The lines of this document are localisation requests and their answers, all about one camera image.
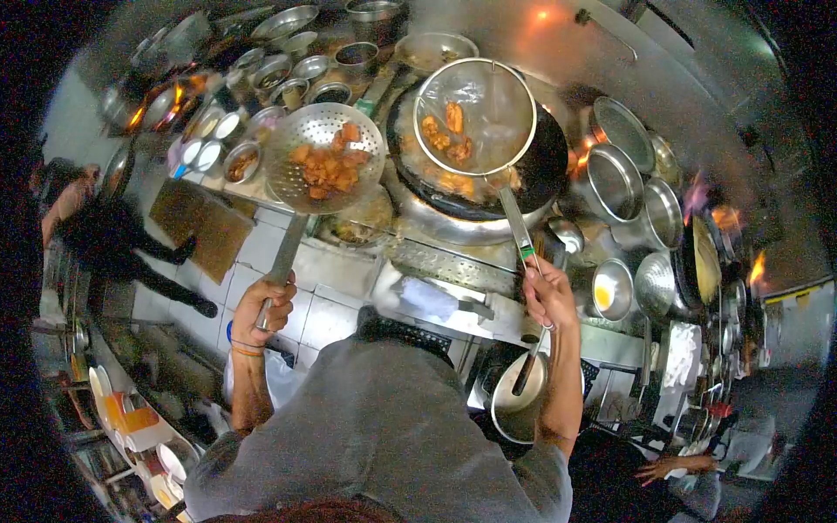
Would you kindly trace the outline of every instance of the hand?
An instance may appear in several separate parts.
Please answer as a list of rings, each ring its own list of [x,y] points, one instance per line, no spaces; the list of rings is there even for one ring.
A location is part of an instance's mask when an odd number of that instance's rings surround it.
[[[534,254],[526,258],[526,265],[529,267],[523,282],[529,315],[543,326],[577,328],[578,313],[566,273],[537,256],[537,262],[543,272],[543,276],[540,276],[535,266],[536,256],[537,254]]]
[[[290,300],[296,295],[296,276],[290,272],[288,285],[260,279],[252,284],[244,296],[241,297],[239,306],[235,308],[233,317],[232,338],[252,347],[264,346],[267,340],[275,331],[281,331],[288,323],[288,315],[294,309]],[[267,324],[270,332],[263,332],[256,328],[256,320],[259,318],[262,303],[268,298],[273,300],[273,305],[267,311]]]
[[[76,214],[85,205],[85,200],[93,196],[99,166],[95,164],[86,165],[84,172],[84,176],[64,188],[61,195],[55,200],[52,209],[50,209],[52,213],[58,215],[60,220],[65,220]]]

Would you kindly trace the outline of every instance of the cook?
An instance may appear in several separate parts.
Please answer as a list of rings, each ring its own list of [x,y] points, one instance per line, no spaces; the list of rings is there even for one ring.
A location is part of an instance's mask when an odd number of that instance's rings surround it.
[[[534,260],[527,259],[532,266]],[[194,520],[567,521],[567,459],[581,422],[580,327],[567,276],[538,260],[524,282],[527,308],[550,326],[548,397],[532,449],[514,463],[485,439],[465,408],[444,354],[358,332],[322,349],[297,394],[273,411],[264,344],[254,328],[272,299],[270,329],[293,309],[284,287],[260,280],[232,327],[233,431],[189,475]]]

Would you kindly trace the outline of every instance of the shoe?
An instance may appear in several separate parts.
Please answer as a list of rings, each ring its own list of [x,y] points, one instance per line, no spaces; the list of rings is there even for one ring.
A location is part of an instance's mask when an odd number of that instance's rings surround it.
[[[192,305],[192,307],[194,310],[206,316],[207,318],[214,318],[218,315],[218,306],[209,300],[202,301],[197,305]]]
[[[175,265],[183,265],[186,263],[186,260],[191,258],[192,255],[195,253],[195,249],[198,246],[198,237],[194,234],[186,238],[186,241],[183,242],[183,245],[174,249],[174,264]]]

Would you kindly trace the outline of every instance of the perforated skimmer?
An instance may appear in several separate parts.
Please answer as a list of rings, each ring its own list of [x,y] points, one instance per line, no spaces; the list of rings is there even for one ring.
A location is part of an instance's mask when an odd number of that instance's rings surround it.
[[[291,162],[289,154],[305,144],[328,147],[335,133],[349,122],[358,126],[361,140],[349,143],[347,147],[370,153],[369,161],[358,169],[357,183],[351,191],[335,192],[329,198],[315,200],[309,196],[308,186],[302,177],[305,168]],[[288,280],[310,214],[339,213],[361,203],[366,197],[374,196],[383,172],[385,155],[381,131],[366,115],[348,105],[308,105],[280,120],[264,147],[265,192],[276,202],[288,205],[295,213],[282,238],[273,268],[267,274],[268,278],[280,284]],[[265,316],[269,307],[270,301],[266,300],[256,321],[256,326],[263,331],[267,331]]]

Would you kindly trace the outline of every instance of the metal container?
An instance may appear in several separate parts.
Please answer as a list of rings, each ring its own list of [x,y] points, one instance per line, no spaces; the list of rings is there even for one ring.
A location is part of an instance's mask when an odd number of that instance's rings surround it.
[[[590,129],[598,143],[612,143],[636,165],[651,173],[656,162],[651,137],[634,113],[618,101],[599,96],[590,111]]]
[[[593,308],[608,321],[620,321],[634,303],[634,281],[628,266],[616,258],[606,259],[596,268],[591,284]]]
[[[579,162],[576,176],[571,177],[570,190],[583,212],[601,218],[607,225],[629,222],[642,210],[639,171],[614,145],[590,148],[586,160]]]
[[[239,59],[229,66],[229,70],[238,69],[244,71],[245,75],[249,75],[259,70],[262,60],[264,60],[264,49],[257,47],[239,56]]]
[[[476,45],[458,34],[413,33],[395,44],[393,54],[420,76],[430,76],[445,64],[462,58],[476,58]]]
[[[228,113],[215,126],[213,139],[232,143],[238,140],[243,134],[244,123],[242,123],[239,113]]]
[[[352,99],[352,88],[342,82],[328,82],[320,85],[306,95],[306,105],[333,102],[348,105]]]
[[[291,73],[294,78],[306,79],[309,83],[314,84],[317,80],[326,76],[330,66],[331,60],[327,56],[318,54],[317,56],[309,56],[299,62],[294,66]]]
[[[280,49],[282,53],[290,56],[295,62],[299,62],[308,56],[309,47],[316,41],[316,37],[317,33],[313,31],[295,34],[282,43]]]
[[[358,42],[374,42],[378,46],[395,42],[403,20],[401,2],[387,0],[351,0],[346,4],[352,31]]]
[[[240,180],[233,181],[229,177],[229,169],[233,166],[233,163],[238,160],[240,157],[247,155],[249,153],[254,152],[256,153],[256,161],[251,163],[244,169],[244,176],[241,177]],[[229,152],[227,158],[223,161],[223,179],[227,181],[227,183],[244,183],[247,182],[256,171],[259,170],[259,164],[261,163],[261,147],[258,143],[254,141],[246,141],[244,143],[239,144],[236,146],[232,151]]]
[[[273,94],[270,95],[270,103],[284,108],[289,113],[295,111],[302,107],[309,86],[306,79],[291,78],[273,91]]]
[[[279,54],[265,59],[261,69],[253,74],[250,84],[253,85],[256,99],[261,105],[265,107],[270,105],[270,95],[288,77],[292,65],[290,56]]]
[[[339,48],[334,55],[337,68],[354,79],[369,79],[377,70],[377,45],[355,42]]]
[[[254,40],[269,40],[270,45],[278,46],[291,34],[304,28],[320,14],[320,8],[314,5],[296,6],[286,9],[260,23],[250,34]]]
[[[627,223],[611,225],[610,233],[625,250],[676,248],[683,239],[683,213],[677,196],[661,178],[649,178],[639,216]]]
[[[194,162],[194,170],[198,172],[206,172],[213,166],[218,164],[218,159],[223,154],[223,145],[220,141],[208,141],[206,145],[201,147],[198,157]]]

